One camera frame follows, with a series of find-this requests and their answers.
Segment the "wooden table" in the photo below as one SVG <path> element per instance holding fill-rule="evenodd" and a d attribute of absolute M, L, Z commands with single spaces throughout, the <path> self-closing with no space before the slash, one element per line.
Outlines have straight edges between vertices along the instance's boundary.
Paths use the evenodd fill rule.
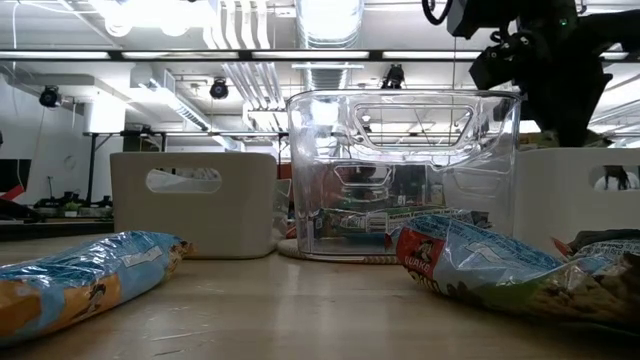
<path fill-rule="evenodd" d="M 86 237 L 0 244 L 0 263 Z M 2 359 L 631 359 L 636 339 L 440 298 L 399 266 L 186 261 L 168 283 Z"/>

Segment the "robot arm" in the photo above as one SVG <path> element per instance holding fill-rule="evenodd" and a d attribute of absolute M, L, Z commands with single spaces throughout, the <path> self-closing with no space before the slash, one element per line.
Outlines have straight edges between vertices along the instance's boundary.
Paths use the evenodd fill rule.
<path fill-rule="evenodd" d="M 498 28 L 469 70 L 480 90 L 507 81 L 525 98 L 522 115 L 543 131 L 555 131 L 560 146 L 584 144 L 587 126 L 607 83 L 600 56 L 616 43 L 640 50 L 640 10 L 578 17 L 574 0 L 448 0 L 439 19 L 423 0 L 427 19 L 447 18 L 455 37 Z M 517 32 L 507 31 L 511 21 Z"/>

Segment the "chip bag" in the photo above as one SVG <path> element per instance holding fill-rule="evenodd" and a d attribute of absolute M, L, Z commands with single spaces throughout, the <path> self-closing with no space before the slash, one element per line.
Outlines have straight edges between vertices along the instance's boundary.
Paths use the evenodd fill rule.
<path fill-rule="evenodd" d="M 436 215 L 411 220 L 395 236 L 400 263 L 439 294 L 513 314 L 640 332 L 638 238 L 574 242 L 563 261 Z"/>
<path fill-rule="evenodd" d="M 58 331 L 150 290 L 191 246 L 124 232 L 50 257 L 0 267 L 0 346 Z"/>

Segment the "clear plastic bin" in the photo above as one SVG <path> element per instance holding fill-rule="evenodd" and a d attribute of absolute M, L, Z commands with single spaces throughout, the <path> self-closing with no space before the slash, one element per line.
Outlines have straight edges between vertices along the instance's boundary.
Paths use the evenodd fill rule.
<path fill-rule="evenodd" d="M 291 98 L 300 251 L 394 254 L 385 233 L 434 212 L 511 235 L 519 104 L 511 93 L 477 91 Z"/>

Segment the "security camera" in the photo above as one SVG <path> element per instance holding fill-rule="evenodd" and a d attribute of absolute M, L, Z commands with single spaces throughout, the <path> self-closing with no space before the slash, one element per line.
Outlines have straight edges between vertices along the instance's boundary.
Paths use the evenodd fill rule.
<path fill-rule="evenodd" d="M 40 94 L 40 105 L 54 109 L 62 104 L 62 96 L 58 92 L 57 86 L 45 86 L 44 91 Z"/>
<path fill-rule="evenodd" d="M 387 76 L 382 82 L 381 89 L 402 89 L 404 82 L 404 70 L 401 64 L 391 64 Z"/>
<path fill-rule="evenodd" d="M 225 99 L 229 95 L 229 88 L 226 83 L 227 79 L 222 77 L 213 79 L 213 86 L 209 90 L 211 97 L 216 100 Z"/>

